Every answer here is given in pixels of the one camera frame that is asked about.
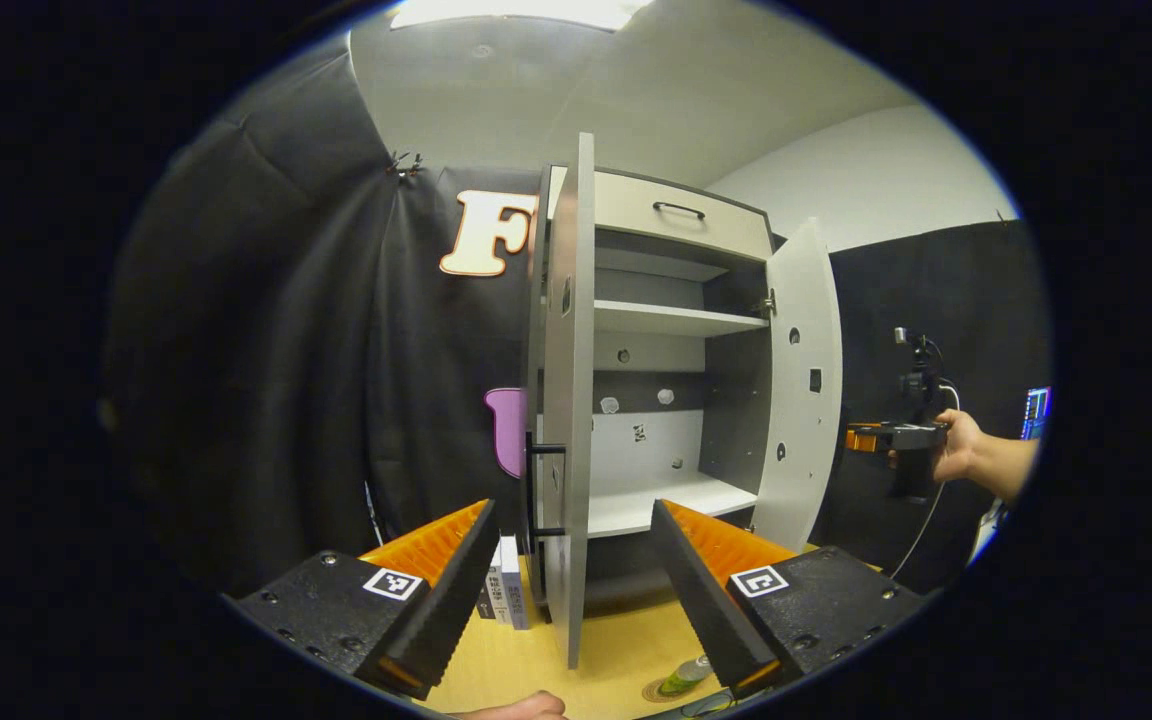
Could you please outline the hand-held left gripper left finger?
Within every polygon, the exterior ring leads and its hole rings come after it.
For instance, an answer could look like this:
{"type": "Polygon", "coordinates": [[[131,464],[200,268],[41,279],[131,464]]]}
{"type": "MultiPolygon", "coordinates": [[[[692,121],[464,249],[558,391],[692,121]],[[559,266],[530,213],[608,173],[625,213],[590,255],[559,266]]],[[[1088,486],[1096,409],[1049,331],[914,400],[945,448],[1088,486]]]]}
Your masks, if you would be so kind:
{"type": "Polygon", "coordinates": [[[426,700],[465,632],[499,538],[497,502],[484,498],[362,555],[311,553],[228,602],[301,655],[426,700]]]}

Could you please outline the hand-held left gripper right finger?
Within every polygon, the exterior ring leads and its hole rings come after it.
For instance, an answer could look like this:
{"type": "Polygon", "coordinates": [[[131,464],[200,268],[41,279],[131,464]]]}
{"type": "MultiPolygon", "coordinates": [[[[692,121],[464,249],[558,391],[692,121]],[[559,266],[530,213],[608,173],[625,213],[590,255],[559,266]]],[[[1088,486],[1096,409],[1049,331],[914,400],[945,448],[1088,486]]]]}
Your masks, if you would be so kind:
{"type": "Polygon", "coordinates": [[[840,547],[795,553],[667,498],[652,506],[650,541],[737,700],[859,655],[927,606],[840,547]]]}

